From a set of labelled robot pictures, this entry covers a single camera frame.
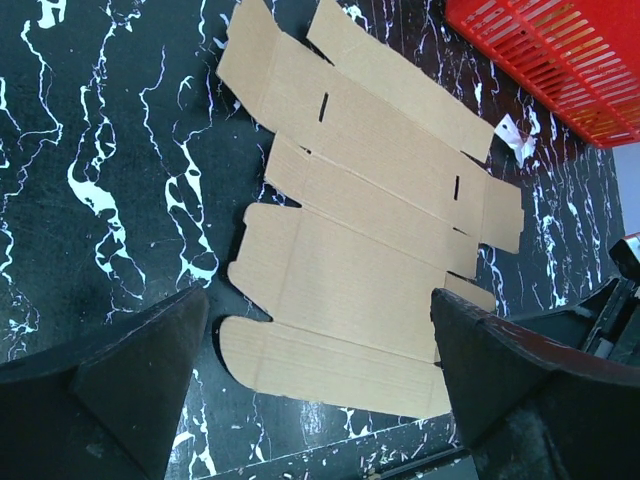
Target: gray floor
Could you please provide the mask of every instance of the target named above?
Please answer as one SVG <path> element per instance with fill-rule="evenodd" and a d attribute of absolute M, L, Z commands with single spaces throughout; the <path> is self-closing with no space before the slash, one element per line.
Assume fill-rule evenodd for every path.
<path fill-rule="evenodd" d="M 627 235 L 640 232 L 640 143 L 613 149 Z"/>

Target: crumpled white paper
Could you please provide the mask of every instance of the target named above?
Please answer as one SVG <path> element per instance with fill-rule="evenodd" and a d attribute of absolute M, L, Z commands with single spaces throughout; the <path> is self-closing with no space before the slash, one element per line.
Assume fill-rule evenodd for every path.
<path fill-rule="evenodd" d="M 522 139 L 522 132 L 518 130 L 511 115 L 508 113 L 504 116 L 494 130 L 496 135 L 500 137 L 516 154 L 518 167 L 522 168 L 526 158 L 533 155 L 536 149 L 537 138 L 532 135 L 526 135 L 526 140 Z"/>

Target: red crate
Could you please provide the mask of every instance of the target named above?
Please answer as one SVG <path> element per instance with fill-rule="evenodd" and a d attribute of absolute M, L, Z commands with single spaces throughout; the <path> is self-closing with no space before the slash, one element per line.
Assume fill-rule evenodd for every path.
<path fill-rule="evenodd" d="M 640 1 L 448 0 L 447 21 L 586 141 L 640 141 Z"/>

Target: brown cardboard sheet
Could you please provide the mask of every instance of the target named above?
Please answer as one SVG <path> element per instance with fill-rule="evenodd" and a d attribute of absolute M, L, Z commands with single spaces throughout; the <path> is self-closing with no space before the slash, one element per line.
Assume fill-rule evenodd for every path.
<path fill-rule="evenodd" d="M 485 162 L 494 128 L 352 22 L 335 0 L 320 0 L 307 38 L 346 77 L 396 106 L 447 145 Z"/>
<path fill-rule="evenodd" d="M 519 190 L 282 33 L 262 0 L 238 5 L 228 33 L 217 73 L 277 132 L 265 177 L 302 207 L 245 212 L 229 278 L 273 321 L 226 319 L 227 367 L 260 392 L 445 413 L 431 291 L 495 307 L 458 276 L 474 277 L 480 242 L 517 251 Z"/>

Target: table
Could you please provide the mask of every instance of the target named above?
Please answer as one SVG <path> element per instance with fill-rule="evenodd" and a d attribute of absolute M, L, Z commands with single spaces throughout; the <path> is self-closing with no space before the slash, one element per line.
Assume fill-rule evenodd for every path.
<path fill-rule="evenodd" d="M 167 479 L 351 479 L 456 442 L 450 415 L 398 418 L 256 394 L 224 370 L 215 331 L 266 317 L 226 277 L 272 134 L 215 76 L 234 0 L 42 0 L 0 15 L 0 358 L 117 322 L 200 281 L 210 326 Z M 302 39 L 314 0 L 267 0 Z M 442 0 L 343 2 L 354 21 L 496 125 L 538 137 L 522 169 L 497 139 L 487 169 L 522 188 L 521 253 L 481 246 L 498 314 L 572 302 L 614 267 L 613 157 L 584 145 L 445 25 Z"/>

